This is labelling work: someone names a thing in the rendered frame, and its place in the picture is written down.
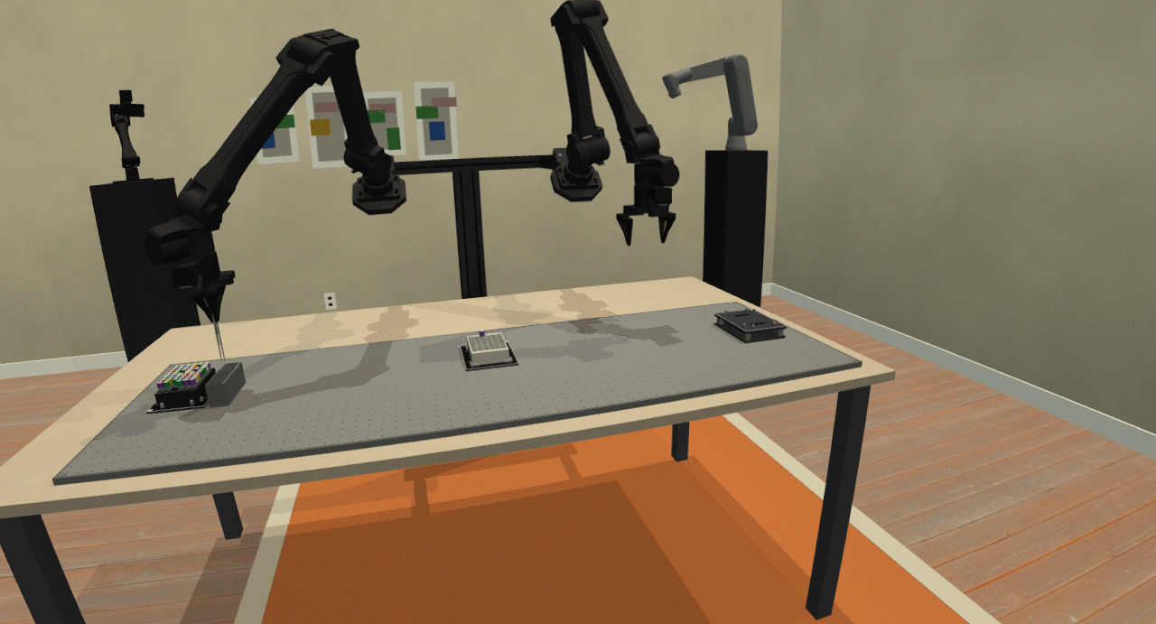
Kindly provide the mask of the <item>cream grid rack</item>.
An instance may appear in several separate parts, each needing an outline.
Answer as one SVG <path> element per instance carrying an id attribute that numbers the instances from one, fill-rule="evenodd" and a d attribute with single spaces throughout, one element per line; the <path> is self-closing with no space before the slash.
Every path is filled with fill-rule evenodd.
<path id="1" fill-rule="evenodd" d="M 486 339 L 480 335 L 467 336 L 468 352 L 470 362 L 480 365 L 492 364 L 492 362 L 504 362 L 509 359 L 507 342 L 503 339 L 502 332 L 486 333 Z M 477 347 L 476 347 L 477 346 Z"/>

